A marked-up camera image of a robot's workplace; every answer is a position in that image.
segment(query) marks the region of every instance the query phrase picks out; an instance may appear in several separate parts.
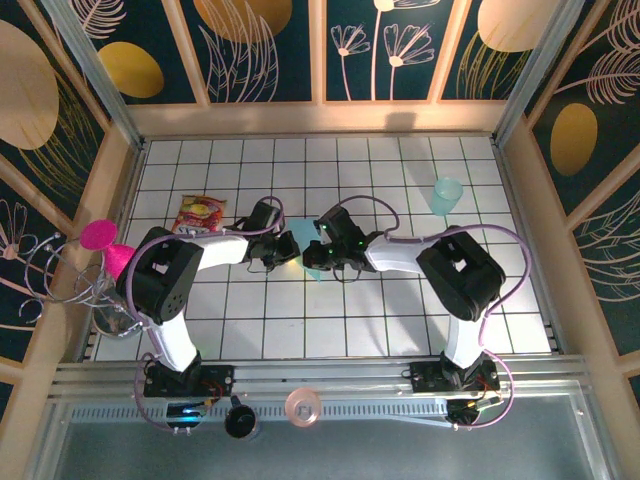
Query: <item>white tiled floor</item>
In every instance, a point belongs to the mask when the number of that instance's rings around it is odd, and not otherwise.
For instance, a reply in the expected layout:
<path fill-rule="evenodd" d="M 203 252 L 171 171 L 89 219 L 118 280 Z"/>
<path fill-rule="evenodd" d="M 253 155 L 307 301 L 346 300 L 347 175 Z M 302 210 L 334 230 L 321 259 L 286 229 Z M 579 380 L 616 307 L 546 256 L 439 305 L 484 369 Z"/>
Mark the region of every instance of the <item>white tiled floor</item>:
<path fill-rule="evenodd" d="M 428 201 L 438 178 L 460 180 L 463 196 L 446 218 Z M 183 194 L 226 200 L 225 222 L 248 215 L 269 194 L 288 217 L 323 214 L 339 199 L 375 195 L 400 214 L 401 235 L 428 235 L 450 225 L 495 223 L 514 229 L 488 138 L 389 137 L 155 141 L 151 144 L 127 243 L 173 223 Z M 357 200 L 345 207 L 366 232 L 392 217 Z M 502 265 L 503 293 L 524 268 L 517 244 L 491 231 L 472 233 Z M 256 262 L 252 270 L 261 270 Z M 428 282 L 415 274 L 363 274 L 352 284 L 331 274 L 317 282 L 295 263 L 269 275 L 247 265 L 220 266 L 196 277 L 187 328 L 204 359 L 438 355 L 449 324 Z M 486 345 L 496 353 L 550 351 L 530 281 L 494 315 Z M 133 360 L 150 349 L 146 336 L 98 338 L 96 360 Z"/>

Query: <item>black cup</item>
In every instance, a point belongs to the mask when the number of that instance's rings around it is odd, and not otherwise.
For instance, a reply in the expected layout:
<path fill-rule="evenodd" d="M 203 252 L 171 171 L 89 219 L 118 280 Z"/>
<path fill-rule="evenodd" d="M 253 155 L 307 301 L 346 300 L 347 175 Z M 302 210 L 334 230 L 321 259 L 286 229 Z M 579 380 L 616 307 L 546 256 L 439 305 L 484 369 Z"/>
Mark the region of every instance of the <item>black cup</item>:
<path fill-rule="evenodd" d="M 233 438 L 251 440 L 258 435 L 260 429 L 258 416 L 253 409 L 243 405 L 237 396 L 231 397 L 232 408 L 224 420 L 224 429 Z"/>

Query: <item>red snack bag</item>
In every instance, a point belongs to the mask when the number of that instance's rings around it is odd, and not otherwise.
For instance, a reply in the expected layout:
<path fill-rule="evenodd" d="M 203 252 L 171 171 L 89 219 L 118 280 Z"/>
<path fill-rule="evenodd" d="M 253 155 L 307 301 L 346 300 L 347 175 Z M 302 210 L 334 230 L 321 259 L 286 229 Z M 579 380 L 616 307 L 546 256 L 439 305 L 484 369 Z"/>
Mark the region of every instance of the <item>red snack bag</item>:
<path fill-rule="evenodd" d="M 173 224 L 173 233 L 215 232 L 222 219 L 227 202 L 204 195 L 183 195 L 178 218 Z"/>

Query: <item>teal plastic cup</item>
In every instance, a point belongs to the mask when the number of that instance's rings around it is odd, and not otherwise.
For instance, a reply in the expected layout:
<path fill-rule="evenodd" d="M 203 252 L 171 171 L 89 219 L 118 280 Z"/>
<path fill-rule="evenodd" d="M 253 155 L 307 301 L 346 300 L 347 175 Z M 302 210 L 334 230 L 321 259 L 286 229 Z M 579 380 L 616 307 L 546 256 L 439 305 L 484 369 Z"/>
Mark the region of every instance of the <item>teal plastic cup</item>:
<path fill-rule="evenodd" d="M 453 178 L 444 177 L 436 182 L 429 207 L 434 214 L 444 217 L 453 210 L 460 197 L 462 197 L 460 182 Z"/>

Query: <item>snack bag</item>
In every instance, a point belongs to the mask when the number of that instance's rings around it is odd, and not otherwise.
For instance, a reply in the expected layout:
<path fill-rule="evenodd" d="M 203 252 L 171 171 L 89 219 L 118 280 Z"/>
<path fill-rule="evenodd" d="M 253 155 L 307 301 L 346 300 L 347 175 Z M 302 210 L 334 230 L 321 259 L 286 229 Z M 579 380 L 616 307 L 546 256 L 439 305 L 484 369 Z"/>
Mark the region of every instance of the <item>snack bag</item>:
<path fill-rule="evenodd" d="M 183 195 L 173 233 L 215 232 L 218 229 L 227 202 L 204 195 Z"/>

